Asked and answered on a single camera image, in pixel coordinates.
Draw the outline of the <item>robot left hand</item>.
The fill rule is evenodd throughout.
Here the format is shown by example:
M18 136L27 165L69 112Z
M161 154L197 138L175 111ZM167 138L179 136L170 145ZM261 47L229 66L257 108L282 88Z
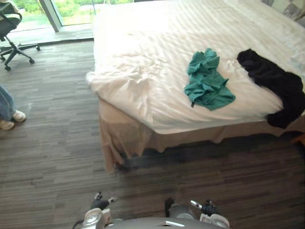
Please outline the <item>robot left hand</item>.
M93 199L90 209L99 208L100 210L106 209L111 203L114 203L118 198L111 197L109 199L103 199L102 193L98 192Z

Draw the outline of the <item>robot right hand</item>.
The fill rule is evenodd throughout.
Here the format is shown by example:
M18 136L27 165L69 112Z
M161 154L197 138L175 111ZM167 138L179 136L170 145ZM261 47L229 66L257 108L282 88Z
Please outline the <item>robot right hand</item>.
M200 204L195 200L190 201L191 205L197 209L199 209L203 214L211 216L213 214L220 215L219 209L214 205L211 199L207 199L204 204Z

